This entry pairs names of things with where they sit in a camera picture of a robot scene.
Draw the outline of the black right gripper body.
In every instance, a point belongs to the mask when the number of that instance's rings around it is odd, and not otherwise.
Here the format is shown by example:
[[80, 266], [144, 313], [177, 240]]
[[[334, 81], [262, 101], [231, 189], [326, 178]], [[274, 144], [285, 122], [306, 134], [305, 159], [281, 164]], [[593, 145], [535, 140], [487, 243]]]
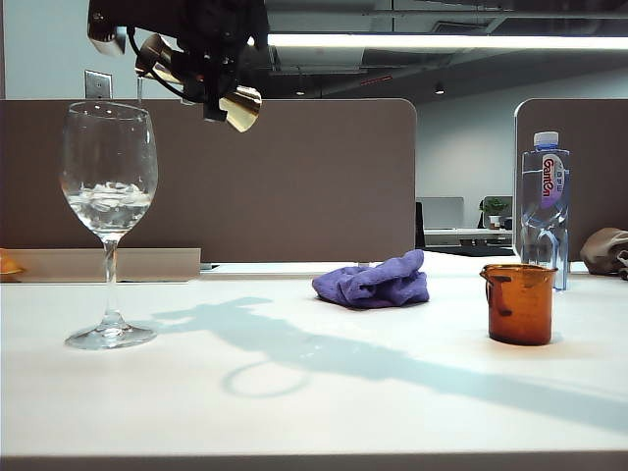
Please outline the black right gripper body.
[[191, 63], [236, 63], [246, 47], [244, 1], [124, 1], [119, 25], [176, 39]]

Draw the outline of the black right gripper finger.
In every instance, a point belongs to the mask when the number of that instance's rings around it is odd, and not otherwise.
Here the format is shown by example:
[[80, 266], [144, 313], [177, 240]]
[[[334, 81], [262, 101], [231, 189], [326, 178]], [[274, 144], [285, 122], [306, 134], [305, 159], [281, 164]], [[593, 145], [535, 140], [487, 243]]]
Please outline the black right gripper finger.
[[225, 51], [196, 51], [196, 90], [194, 98], [202, 104], [202, 117], [208, 122], [224, 122], [227, 112], [219, 101], [236, 86], [237, 58]]

